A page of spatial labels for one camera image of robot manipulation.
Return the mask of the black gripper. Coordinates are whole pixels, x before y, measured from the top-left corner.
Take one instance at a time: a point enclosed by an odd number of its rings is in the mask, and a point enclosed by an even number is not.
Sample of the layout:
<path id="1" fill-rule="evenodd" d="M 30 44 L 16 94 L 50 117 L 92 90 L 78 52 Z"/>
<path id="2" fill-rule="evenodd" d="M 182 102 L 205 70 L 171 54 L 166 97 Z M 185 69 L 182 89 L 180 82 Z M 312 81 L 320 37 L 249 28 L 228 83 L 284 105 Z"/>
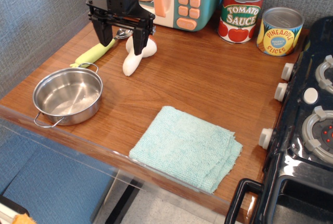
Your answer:
<path id="1" fill-rule="evenodd" d="M 87 0 L 89 19 L 100 43 L 106 47 L 113 39 L 112 27 L 133 31 L 135 55 L 146 47 L 150 34 L 154 34 L 154 14 L 143 9 L 138 0 Z"/>

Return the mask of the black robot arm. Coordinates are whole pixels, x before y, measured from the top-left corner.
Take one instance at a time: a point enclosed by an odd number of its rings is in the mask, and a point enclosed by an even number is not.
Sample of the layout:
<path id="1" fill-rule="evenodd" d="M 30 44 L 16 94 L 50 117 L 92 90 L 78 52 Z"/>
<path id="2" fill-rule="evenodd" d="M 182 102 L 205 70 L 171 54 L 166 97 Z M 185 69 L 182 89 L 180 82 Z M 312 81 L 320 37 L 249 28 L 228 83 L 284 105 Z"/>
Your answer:
<path id="1" fill-rule="evenodd" d="M 139 4 L 139 0 L 87 0 L 89 19 L 93 23 L 100 43 L 107 46 L 113 37 L 112 27 L 133 31 L 135 55 L 147 46 L 148 38 L 155 32 L 155 15 Z"/>

